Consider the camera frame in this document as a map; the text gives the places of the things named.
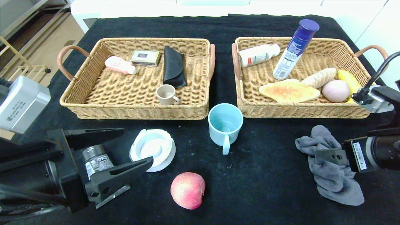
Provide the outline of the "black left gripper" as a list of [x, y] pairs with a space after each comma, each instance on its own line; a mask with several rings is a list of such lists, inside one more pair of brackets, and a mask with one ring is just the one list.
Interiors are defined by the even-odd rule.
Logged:
[[96, 172], [84, 186], [71, 149], [103, 144], [125, 134], [124, 128], [55, 129], [46, 139], [16, 144], [1, 138], [1, 213], [71, 212], [90, 202], [99, 209], [131, 189], [130, 182], [153, 165], [152, 156]]

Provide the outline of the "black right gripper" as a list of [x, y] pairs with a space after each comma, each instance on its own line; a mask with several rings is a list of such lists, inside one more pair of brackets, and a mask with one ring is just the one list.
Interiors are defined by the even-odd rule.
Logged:
[[356, 173], [375, 170], [399, 170], [399, 135], [360, 137], [345, 140], [342, 148], [319, 149], [316, 157]]

